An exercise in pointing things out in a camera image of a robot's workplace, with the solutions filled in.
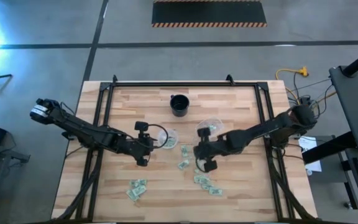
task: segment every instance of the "yellow cable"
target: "yellow cable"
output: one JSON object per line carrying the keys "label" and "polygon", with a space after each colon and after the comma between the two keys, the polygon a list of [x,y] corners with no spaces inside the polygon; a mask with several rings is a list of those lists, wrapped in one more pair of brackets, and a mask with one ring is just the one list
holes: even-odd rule
{"label": "yellow cable", "polygon": [[[279,80],[279,79],[278,79],[278,73],[279,73],[279,72],[296,72],[296,73],[299,73],[300,70],[292,70],[292,69],[286,69],[286,68],[278,69],[278,70],[276,71],[276,80]],[[291,94],[293,95],[293,97],[295,98],[295,100],[296,100],[296,102],[298,103],[298,105],[300,105],[299,99],[296,97],[296,95],[295,95],[289,88],[285,87],[285,89],[286,89],[289,93],[291,93]]]}
{"label": "yellow cable", "polygon": [[318,100],[317,103],[320,103],[320,102],[323,101],[324,99],[328,99],[328,98],[332,97],[332,96],[335,95],[335,94],[336,94],[336,91],[335,91],[335,92],[332,92],[332,93],[328,94],[327,96],[325,96],[324,98]]}

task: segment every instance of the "black floor line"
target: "black floor line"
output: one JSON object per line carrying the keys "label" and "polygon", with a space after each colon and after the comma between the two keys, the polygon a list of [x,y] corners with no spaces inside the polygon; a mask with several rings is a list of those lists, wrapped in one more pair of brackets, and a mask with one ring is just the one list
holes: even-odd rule
{"label": "black floor line", "polygon": [[358,45],[358,40],[322,40],[322,41],[257,41],[257,42],[140,42],[140,43],[105,43],[105,44],[6,44],[4,49],[91,49],[88,60],[93,62],[96,49],[132,49],[153,47],[263,47],[276,45],[295,46],[335,46]]}
{"label": "black floor line", "polygon": [[91,76],[93,61],[94,61],[94,57],[96,55],[96,50],[98,48],[98,43],[99,43],[99,39],[100,39],[100,33],[102,32],[102,27],[103,27],[103,22],[104,22],[104,15],[105,15],[108,3],[109,3],[109,0],[103,0],[102,8],[101,8],[100,13],[99,13],[98,25],[96,26],[96,30],[95,30],[94,36],[93,36],[92,47],[91,47],[91,50],[89,52],[88,61],[86,62],[83,82],[84,81],[89,81],[90,76]]}
{"label": "black floor line", "polygon": [[92,44],[2,44],[4,49],[89,49]]}
{"label": "black floor line", "polygon": [[277,45],[295,46],[335,46],[358,45],[358,40],[327,40],[327,41],[261,41],[261,42],[152,42],[152,43],[111,43],[98,44],[100,49],[130,49],[159,47],[262,47]]}

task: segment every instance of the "concrete floor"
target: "concrete floor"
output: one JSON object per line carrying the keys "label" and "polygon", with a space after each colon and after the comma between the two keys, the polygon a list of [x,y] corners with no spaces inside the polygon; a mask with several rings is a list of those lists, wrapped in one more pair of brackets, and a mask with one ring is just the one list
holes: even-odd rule
{"label": "concrete floor", "polygon": [[[0,0],[0,44],[91,44],[103,0]],[[358,0],[263,0],[268,27],[256,29],[152,29],[152,0],[110,0],[100,43],[204,41],[358,40]],[[50,218],[67,141],[61,129],[29,118],[37,98],[64,101],[75,108],[89,49],[0,50],[0,127],[13,134],[17,151],[30,162],[12,168],[0,188],[0,223],[40,222]],[[195,47],[98,49],[90,80],[271,80],[279,68],[307,66],[305,86],[328,77],[328,69],[358,57],[358,45],[302,47]],[[289,88],[292,74],[282,73]],[[330,82],[305,88],[320,96]],[[308,135],[349,130],[336,96]],[[358,210],[347,210],[341,184],[311,183],[323,220],[358,223]]]}

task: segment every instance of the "clear plastic cup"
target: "clear plastic cup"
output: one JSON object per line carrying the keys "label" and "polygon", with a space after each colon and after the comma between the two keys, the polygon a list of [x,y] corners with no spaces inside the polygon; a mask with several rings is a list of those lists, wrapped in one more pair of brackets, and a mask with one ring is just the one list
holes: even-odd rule
{"label": "clear plastic cup", "polygon": [[197,130],[199,130],[200,128],[209,128],[209,130],[211,131],[211,137],[215,137],[224,129],[224,125],[219,118],[210,117],[197,125],[196,133]]}
{"label": "clear plastic cup", "polygon": [[[173,149],[178,144],[179,135],[174,129],[168,128],[167,132],[168,132],[168,141],[164,146],[162,146],[162,148],[163,149]],[[165,142],[166,139],[167,139],[167,134],[165,133],[164,130],[161,130],[158,133],[158,138],[157,138],[158,145],[161,146]]]}

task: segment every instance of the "white paper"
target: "white paper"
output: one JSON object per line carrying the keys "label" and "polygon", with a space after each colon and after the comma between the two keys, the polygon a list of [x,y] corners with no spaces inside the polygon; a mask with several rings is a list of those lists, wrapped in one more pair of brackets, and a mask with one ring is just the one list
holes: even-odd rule
{"label": "white paper", "polygon": [[[317,146],[316,138],[314,137],[301,137],[299,138],[299,146],[305,149],[302,153],[306,152],[309,149],[312,149]],[[321,172],[320,161],[312,162],[305,165],[306,169]]]}

